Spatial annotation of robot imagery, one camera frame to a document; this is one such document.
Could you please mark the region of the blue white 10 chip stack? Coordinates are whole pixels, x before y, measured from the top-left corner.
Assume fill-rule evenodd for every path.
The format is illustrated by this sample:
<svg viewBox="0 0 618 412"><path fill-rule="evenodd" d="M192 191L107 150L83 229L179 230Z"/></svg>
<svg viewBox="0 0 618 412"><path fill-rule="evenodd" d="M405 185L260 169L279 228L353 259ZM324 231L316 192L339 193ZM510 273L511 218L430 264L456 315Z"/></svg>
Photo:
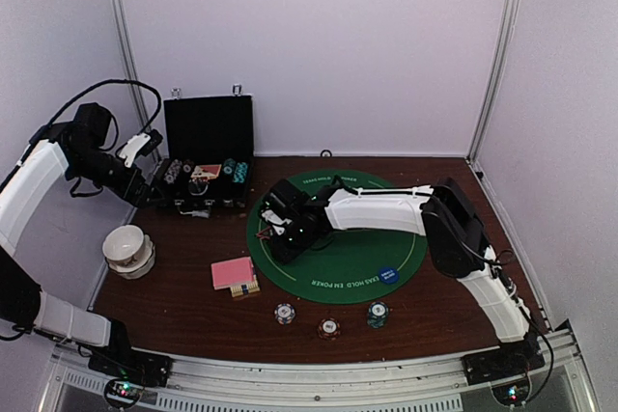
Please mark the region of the blue white 10 chip stack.
<svg viewBox="0 0 618 412"><path fill-rule="evenodd" d="M281 325L290 324L295 319L295 308L289 303L280 303L274 310L274 317Z"/></svg>

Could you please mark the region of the red black 100 chip stack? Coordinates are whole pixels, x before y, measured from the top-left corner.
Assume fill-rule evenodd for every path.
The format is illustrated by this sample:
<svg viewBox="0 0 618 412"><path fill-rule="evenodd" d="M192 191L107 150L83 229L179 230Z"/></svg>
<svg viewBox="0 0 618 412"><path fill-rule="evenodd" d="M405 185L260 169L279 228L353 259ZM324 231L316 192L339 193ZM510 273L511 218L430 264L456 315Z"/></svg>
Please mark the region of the red black 100 chip stack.
<svg viewBox="0 0 618 412"><path fill-rule="evenodd" d="M336 340L341 334L341 326L334 318L324 318L317 327L318 336L323 340Z"/></svg>

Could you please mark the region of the blue green 50 chip stack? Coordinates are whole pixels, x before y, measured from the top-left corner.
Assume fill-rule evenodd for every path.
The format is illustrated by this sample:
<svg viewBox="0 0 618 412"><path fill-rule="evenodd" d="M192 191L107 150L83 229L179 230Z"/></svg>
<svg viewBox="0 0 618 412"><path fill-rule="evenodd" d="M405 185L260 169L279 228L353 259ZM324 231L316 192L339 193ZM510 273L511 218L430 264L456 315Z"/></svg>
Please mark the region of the blue green 50 chip stack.
<svg viewBox="0 0 618 412"><path fill-rule="evenodd" d="M386 324L388 317L388 306L384 302L375 301L368 307L366 322L370 327L378 329Z"/></svg>

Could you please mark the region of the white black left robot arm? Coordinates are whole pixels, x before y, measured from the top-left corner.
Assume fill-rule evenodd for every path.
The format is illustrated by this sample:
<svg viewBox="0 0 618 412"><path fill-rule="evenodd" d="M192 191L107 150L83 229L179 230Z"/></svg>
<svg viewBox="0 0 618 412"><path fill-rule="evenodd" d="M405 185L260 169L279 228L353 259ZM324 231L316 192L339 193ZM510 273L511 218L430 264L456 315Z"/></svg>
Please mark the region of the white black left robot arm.
<svg viewBox="0 0 618 412"><path fill-rule="evenodd" d="M129 377L138 370L139 358L126 326L52 296L14 259L26 225L58 179L88 179L97 191L108 189L135 207L162 199L156 182L146 180L134 164L137 157L158 147L160 132L144 124L127 142L107 147L115 117L103 106L81 100L109 83L98 82L65 103L31 137L1 183L1 318L12 324L13 340L36 332L85 345L117 376Z"/></svg>

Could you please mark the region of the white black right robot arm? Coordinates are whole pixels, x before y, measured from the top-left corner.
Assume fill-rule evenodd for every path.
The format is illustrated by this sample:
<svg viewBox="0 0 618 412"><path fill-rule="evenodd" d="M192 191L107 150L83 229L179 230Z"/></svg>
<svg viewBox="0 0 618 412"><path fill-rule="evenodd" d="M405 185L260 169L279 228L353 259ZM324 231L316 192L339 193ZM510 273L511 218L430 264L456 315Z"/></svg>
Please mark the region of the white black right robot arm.
<svg viewBox="0 0 618 412"><path fill-rule="evenodd" d="M336 176L315 195L282 179L265 194L259 214L271 228L267 246L280 263L293 261L333 232L386 230L425 237L435 269L462 283L492 323L500 342L494 357L499 371L515 374L540 356L533 316L454 179L367 189Z"/></svg>

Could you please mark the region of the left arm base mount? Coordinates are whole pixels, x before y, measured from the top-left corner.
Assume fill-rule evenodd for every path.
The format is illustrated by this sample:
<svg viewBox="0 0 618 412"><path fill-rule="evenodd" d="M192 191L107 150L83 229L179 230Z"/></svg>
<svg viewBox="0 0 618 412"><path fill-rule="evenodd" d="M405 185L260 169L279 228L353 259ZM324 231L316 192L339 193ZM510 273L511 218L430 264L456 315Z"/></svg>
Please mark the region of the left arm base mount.
<svg viewBox="0 0 618 412"><path fill-rule="evenodd" d="M130 349L125 353L108 347L90 347L88 368L145 387L165 387L173 359L169 356Z"/></svg>

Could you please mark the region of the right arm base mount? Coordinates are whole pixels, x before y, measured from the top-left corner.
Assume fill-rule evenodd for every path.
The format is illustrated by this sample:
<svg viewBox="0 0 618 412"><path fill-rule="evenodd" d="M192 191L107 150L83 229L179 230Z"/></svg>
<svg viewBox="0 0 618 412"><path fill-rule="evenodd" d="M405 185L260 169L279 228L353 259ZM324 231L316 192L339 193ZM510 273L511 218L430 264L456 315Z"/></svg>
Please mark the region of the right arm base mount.
<svg viewBox="0 0 618 412"><path fill-rule="evenodd" d="M498 348L467 354L462 358L468 385L494 382L542 368L545 358L538 339L502 343Z"/></svg>

